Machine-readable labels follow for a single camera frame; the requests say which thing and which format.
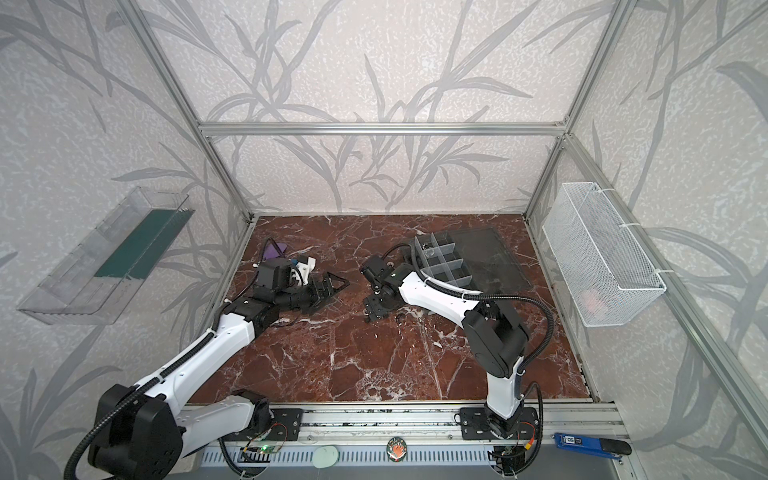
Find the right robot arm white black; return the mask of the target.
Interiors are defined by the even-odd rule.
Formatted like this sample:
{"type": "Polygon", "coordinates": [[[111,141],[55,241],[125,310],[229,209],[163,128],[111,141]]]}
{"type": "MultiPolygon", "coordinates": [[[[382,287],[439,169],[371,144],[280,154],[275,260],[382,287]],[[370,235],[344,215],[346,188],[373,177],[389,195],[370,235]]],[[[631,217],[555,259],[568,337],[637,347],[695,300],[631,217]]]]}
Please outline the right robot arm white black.
{"type": "Polygon", "coordinates": [[[513,435],[524,405],[522,376],[546,349],[554,316],[542,302],[520,295],[484,294],[424,276],[409,264],[396,268],[363,267],[372,294],[364,299],[369,322],[383,319],[406,305],[438,314],[461,327],[476,362],[487,374],[485,414],[489,429],[499,439],[513,435]],[[531,352],[530,332],[514,307],[516,302],[539,308],[547,332],[531,352]]]}

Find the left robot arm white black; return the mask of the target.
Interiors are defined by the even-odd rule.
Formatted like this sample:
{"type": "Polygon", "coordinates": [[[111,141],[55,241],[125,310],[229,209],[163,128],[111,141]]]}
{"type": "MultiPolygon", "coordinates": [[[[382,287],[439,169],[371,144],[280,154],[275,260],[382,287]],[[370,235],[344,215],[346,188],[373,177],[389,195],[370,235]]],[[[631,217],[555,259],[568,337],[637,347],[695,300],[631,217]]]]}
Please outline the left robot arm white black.
{"type": "Polygon", "coordinates": [[[163,479],[177,461],[230,434],[269,433],[274,416],[268,399],[237,390],[225,399],[185,411],[199,388],[232,356],[252,343],[285,310],[311,315],[349,286],[326,272],[303,285],[267,276],[254,279],[223,305],[211,328],[168,364],[132,386],[116,384],[100,398],[93,428],[68,460],[73,479],[80,459],[112,479],[163,479]]]}

